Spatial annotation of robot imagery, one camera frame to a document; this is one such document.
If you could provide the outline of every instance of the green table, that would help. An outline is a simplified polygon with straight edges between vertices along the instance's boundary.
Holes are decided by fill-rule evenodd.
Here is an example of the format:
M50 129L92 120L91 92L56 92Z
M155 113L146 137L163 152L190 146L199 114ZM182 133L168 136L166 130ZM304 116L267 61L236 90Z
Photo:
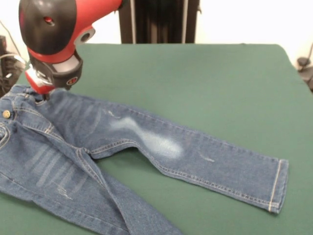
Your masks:
M163 176L135 150L99 161L186 235L313 234L313 97L276 45L83 45L71 92L136 105L290 161L279 215ZM25 83L22 76L19 83ZM87 235L0 194L1 235Z

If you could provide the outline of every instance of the white wall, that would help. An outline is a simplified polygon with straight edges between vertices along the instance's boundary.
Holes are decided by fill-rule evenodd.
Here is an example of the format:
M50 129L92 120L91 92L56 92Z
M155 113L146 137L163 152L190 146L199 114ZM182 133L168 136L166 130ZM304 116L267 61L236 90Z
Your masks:
M9 28L24 57L28 59L18 23L19 0L0 0L0 20ZM307 56L313 42L312 0L201 0L196 43L198 44L279 44L296 66ZM119 44L118 12L94 24L97 31L89 43ZM0 34L5 34L0 27ZM8 40L11 51L14 48Z

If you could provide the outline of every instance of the denim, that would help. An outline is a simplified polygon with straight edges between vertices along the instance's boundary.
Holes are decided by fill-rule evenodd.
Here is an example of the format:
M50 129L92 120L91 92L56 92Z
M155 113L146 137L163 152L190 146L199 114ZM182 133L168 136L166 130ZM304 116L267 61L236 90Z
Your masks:
M161 174L279 213L288 161L235 146L137 107L15 85L0 99L0 191L99 234L179 235L95 160L137 148Z

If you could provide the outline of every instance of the jeans hem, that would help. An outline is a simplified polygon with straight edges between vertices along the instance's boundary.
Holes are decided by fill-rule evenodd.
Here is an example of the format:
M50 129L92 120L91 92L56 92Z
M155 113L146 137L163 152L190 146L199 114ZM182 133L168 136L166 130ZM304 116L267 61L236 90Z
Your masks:
M277 167L277 175L273 183L271 200L268 205L268 211L280 213L287 193L289 162L281 159Z

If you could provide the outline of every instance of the jeans seam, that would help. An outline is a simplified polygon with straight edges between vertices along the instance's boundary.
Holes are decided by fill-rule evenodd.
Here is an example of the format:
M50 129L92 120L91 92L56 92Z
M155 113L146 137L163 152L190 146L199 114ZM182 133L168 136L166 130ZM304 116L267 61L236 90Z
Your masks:
M96 148L95 150L90 151L90 154L99 154L107 150L110 150L112 148L116 148L116 147L119 147L121 145L128 144L128 143L134 143L134 141L128 140L128 139L119 140L117 142L106 144L102 147Z
M36 115L36 116L38 116L38 117L40 117L40 118L45 119L46 121L48 121L48 122L49 122L49 126L48 126L48 128L45 130L45 133L46 133L46 134L48 134L48 133L49 133L50 128L52 127L52 123L51 123L49 120L47 120L47 119L46 119L43 115L41 115L41 114L39 114L39 113L37 113L37 112L34 112L33 110L30 110L30 109L27 109L27 108L22 108L22 107L15 108L15 109L14 109L14 111L24 111L24 112L29 112L29 113L31 113L31 114L33 114L33 115Z
M222 141L222 140L217 139L217 138L215 138L215 137L213 137L213 136L209 136L209 135L207 135L207 134L205 134L205 133L203 133L203 132L200 132L200 131L193 131L193 130L190 130L190 129L186 128L185 126L178 126L178 125L176 125L176 124L173 124L173 123L170 122L170 121L161 120L161 119L159 119L159 118L152 117L152 116L150 116L150 115L148 115L148 114L144 114L144 113L142 113L142 112L140 112L140 111L136 111L136 110L131 109L131 108L127 107L127 106L124 106L123 104L115 104L115 106L123 107L123 108L125 108L125 109L127 109L127 110L129 110L129 111L131 111L131 112L134 112L134 113L136 113L136 114L143 115L143 116L145 116L145 117L147 117L147 118L149 117L149 118L151 118L151 119L154 120L154 121L159 121L159 122L161 122L161 123L168 124L168 125L170 125L170 126L176 128L176 129L180 129L180 130L186 131L186 132L188 132L188 133L193 133L193 134L201 135L202 137L205 137L205 138L207 138L207 139L210 139L210 140L212 140L212 141L214 141L214 142L218 142L218 143L221 143L221 144L223 144L223 145L232 147L232 148L235 149L235 150L242 150L242 151L245 151L245 152L248 152L248 153L252 153L251 150L243 149L242 147L238 147L238 146L236 146L236 145L234 145L234 144L231 144L231 143L229 143L229 142L227 142L227 141ZM268 156L260 155L260 154L257 154L257 153L254 153L254 154L256 155L256 157L261 158L261 159L264 159L264 158L266 158L266 159L271 159L271 158L268 157Z
M35 101L35 104L36 104L37 106L42 106L42 105L44 105L45 103L46 103L45 100L41 100L41 101L39 101L39 102Z
M92 175L92 177L94 178L94 180L96 180L103 188L106 188L103 183L101 183L99 176L97 175L97 173L90 167L90 165L84 160L83 156L82 156L82 152L81 149L77 149L76 150L76 155L79 158L79 160L82 162L84 168Z
M287 187L287 178L284 179L284 185L283 185L283 188L282 188L282 194L285 192L286 187ZM282 200L283 200L283 197L281 197L279 202L277 202L278 206L275 207L275 208L279 209L279 207L281 206Z
M44 194L40 194L40 193L33 192L33 191L31 191L31 190L28 190L28 189L24 188L22 185L20 185L19 183L15 182L14 180L12 180L12 179L10 179L9 177L7 177L5 174L3 174L3 172L0 172L0 174L3 175L3 176L4 176L7 180L9 180L10 182L12 182L12 183L16 184L17 186L21 187L22 189L24 189L25 191L31 192L32 194L35 194L35 195L39 195L39 196L44 197L44 198L46 198L46 199L48 199L48 200L51 200L51 201L54 202L54 203L57 203L57 204L62 205L62 206L64 206L64 207L68 207L68 208L70 208L71 210L76 211L76 212L78 212L78 213L80 213L80 214L89 216L89 217L94 218L94 219L98 219L98 220L100 220L100 221L102 221L102 222L104 222L104 223L110 224L110 225L112 225L112 226L114 226L114 227L117 227L117 228L119 228L119 229L122 229L122 230L128 232L127 230L125 230L125 229L123 229L123 228L121 228L121 227L119 227L119 226L117 226L117 225L115 225L115 224L112 224L112 223L110 223L110 222L104 221L104 220L99 219L99 218L97 218L97 217L94 217L94 216L92 216L92 215L85 214L85 213L83 213L83 212L81 212L81 211L79 211L79 210L77 210L77 209L73 209L72 207L69 207L69 206L64 205L64 204L62 204L62 203L60 203L60 202L57 202L57 201L53 200L52 198L50 198L50 197L48 197L48 196L46 196L46 195L44 195Z
M277 186L277 181L278 181L278 178L279 178L280 170L281 170L281 160L278 163L277 173L276 173L276 176L275 176L275 181L274 181L274 184L273 184L272 194L271 194L270 202L269 202L269 205L268 205L268 211L269 212L270 212L271 207L272 207L272 201L274 199L274 195L275 195L275 191L276 191L276 186Z
M45 135L48 135L48 136L50 136L50 137L52 137L52 138L54 138L54 139L56 139L56 140L58 140L58 141L61 141L61 142L65 143L66 145L68 145L68 146L70 146L70 147L72 147L72 148L74 148L74 149L78 149L78 147L76 147L76 146L74 146L74 145L72 145L72 144L66 142L64 139L62 139L60 136L58 136L58 135L56 135L56 134L54 134L54 133L45 133L44 130L40 130L40 129L35 128L35 127L33 127L33 126L30 126L30 125L25 125L25 124L23 124L23 126L26 127L26 128L30 128L30 129L32 129L32 130L41 132L41 133L43 133L43 134L45 134Z
M16 98L18 96L22 96L22 97L26 97L26 94L23 94L23 93L13 93L13 92L8 92L7 94L5 94L3 97L7 97L7 98Z
M152 159L152 161L153 161L160 169L166 171L166 172L169 173L169 174L173 174L173 175L177 175L177 176L180 176L180 177L184 177L184 178L186 178L186 179L188 179L188 180L192 180L192 181L198 182L198 183L200 183L200 184L203 184L203 185L206 185L206 186L210 186L210 187L212 187L212 188L214 188L214 189L218 189L218 190L224 191L224 192L226 192L226 193L229 193L229 194L238 196L238 197L240 197L240 198L242 198L242 199L245 199L245 200L248 200L248 201L256 202L256 203L258 203L258 204L260 204L260 205L264 205L264 206L268 206L268 205L269 205L269 201L266 201L266 200L263 200L263 199L260 199L260 198L256 198L256 197L252 197L252 196L250 196L250 195L241 193L241 192L239 192L239 191L235 191L235 190L233 190L233 189L231 189L231 188L228 188L228 187L225 187L225 186L222 186L222 185L213 183L213 182L209 182L209 181L204 180L204 179L197 178L197 177L195 177L195 176L193 176L193 175L190 175L190 176L189 176L188 174L186 174L186 173L184 173L184 172L176 171L176 170L173 170L173 169L168 169L168 168L162 166L158 161L156 161L155 158L154 158L152 155L150 155L147 151L145 151L144 149L142 149L142 148L140 147L140 145L139 145L137 142L132 141L132 140L126 140L126 141L123 142L123 143L120 144L120 145L112 146L112 148L119 147L119 146L121 146L121 145L123 145L123 144L125 144L125 143L133 143L133 144L135 144L135 145L138 147L138 149L140 149L145 155L147 155L148 157L150 157L150 158ZM273 203L273 202L272 202L272 203L271 203L271 207L278 208L278 207L279 207L279 203Z
M2 149L10 140L11 132L5 125L0 125L0 127L6 130L6 131L1 130L2 133L4 133L4 137L2 138L2 140L5 138L5 141L3 143L2 141L0 141L0 149Z
M15 99L16 99L16 98L17 98L17 96L12 99L12 110L13 110L14 113L15 113L15 111L16 111L16 106L15 106ZM15 115L14 115L14 117L13 117L13 121L16 120L17 116L18 116L18 115L15 113Z

